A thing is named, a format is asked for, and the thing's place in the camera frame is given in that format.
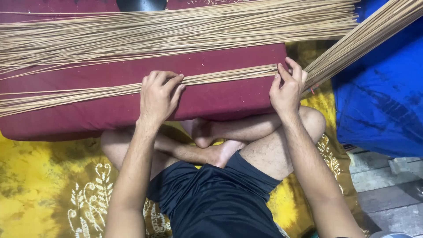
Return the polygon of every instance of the person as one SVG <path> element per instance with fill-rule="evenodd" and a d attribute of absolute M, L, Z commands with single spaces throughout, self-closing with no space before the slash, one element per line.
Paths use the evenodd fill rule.
<path fill-rule="evenodd" d="M 292 69 L 278 64 L 269 92 L 276 113 L 228 122 L 181 122 L 197 146 L 159 133 L 178 104 L 184 76 L 152 71 L 144 77 L 135 129 L 102 135 L 103 151 L 119 170 L 106 237 L 145 237 L 146 197 L 168 215 L 175 238 L 284 237 L 266 202 L 292 171 L 319 237 L 364 237 L 315 146 L 325 130 L 324 116 L 299 105 L 307 72 L 290 58 L 286 62 Z M 227 141 L 210 146 L 215 138 Z M 193 163 L 203 166 L 197 169 Z"/>

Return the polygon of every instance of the left hand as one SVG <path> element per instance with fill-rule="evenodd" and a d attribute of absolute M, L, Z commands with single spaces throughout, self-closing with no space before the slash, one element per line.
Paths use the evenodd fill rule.
<path fill-rule="evenodd" d="M 185 85 L 174 88 L 183 78 L 184 75 L 170 71 L 152 71 L 145 76 L 141 88 L 140 120 L 161 125 L 178 105 Z"/>

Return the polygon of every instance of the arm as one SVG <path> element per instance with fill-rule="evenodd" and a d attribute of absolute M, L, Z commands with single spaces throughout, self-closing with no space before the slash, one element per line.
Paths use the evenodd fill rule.
<path fill-rule="evenodd" d="M 290 58 L 292 76 L 279 64 L 270 89 L 286 137 L 294 173 L 310 204 L 319 237 L 364 237 L 354 220 L 333 173 L 321 157 L 298 114 L 298 102 L 307 73 Z M 281 78 L 284 85 L 280 88 Z"/>
<path fill-rule="evenodd" d="M 141 115 L 110 198 L 107 238 L 146 235 L 143 209 L 150 181 L 154 140 L 160 125 L 178 104 L 185 86 L 178 86 L 173 96 L 171 92 L 182 79 L 183 75 L 166 71 L 152 71 L 143 78 Z"/>

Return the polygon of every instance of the hand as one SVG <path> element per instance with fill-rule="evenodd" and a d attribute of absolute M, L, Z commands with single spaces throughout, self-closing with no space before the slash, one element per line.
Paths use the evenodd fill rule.
<path fill-rule="evenodd" d="M 270 102 L 281 119 L 298 115 L 299 100 L 307 79 L 307 72 L 302 70 L 299 64 L 289 57 L 286 57 L 285 61 L 292 68 L 292 76 L 282 64 L 278 64 L 278 73 L 269 92 Z M 281 78 L 284 81 L 282 87 L 280 87 Z"/>
<path fill-rule="evenodd" d="M 170 71 L 152 71 L 145 76 L 141 88 L 140 120 L 160 126 L 178 105 L 185 85 L 181 84 L 176 89 L 175 86 L 183 78 L 184 75 Z"/>

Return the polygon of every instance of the bundle of bamboo sticks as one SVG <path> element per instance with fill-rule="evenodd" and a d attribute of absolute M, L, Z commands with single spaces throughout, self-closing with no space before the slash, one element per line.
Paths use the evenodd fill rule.
<path fill-rule="evenodd" d="M 204 83 L 225 82 L 247 78 L 273 76 L 276 72 L 276 64 L 269 64 L 244 69 L 234 69 L 203 75 L 187 76 L 184 78 L 182 83 L 185 85 L 196 85 Z M 122 86 L 92 89 L 71 89 L 0 94 L 46 94 L 41 96 L 19 97 L 0 100 L 0 117 L 97 98 L 139 93 L 141 91 L 141 87 L 142 83 L 134 83 Z"/>
<path fill-rule="evenodd" d="M 423 0 L 390 0 L 305 68 L 303 96 L 423 16 Z"/>
<path fill-rule="evenodd" d="M 353 10 L 358 1 L 258 0 L 0 24 L 0 75 L 10 73 L 6 79 L 165 55 L 340 39 L 357 26 Z M 13 72 L 30 66 L 41 69 Z"/>

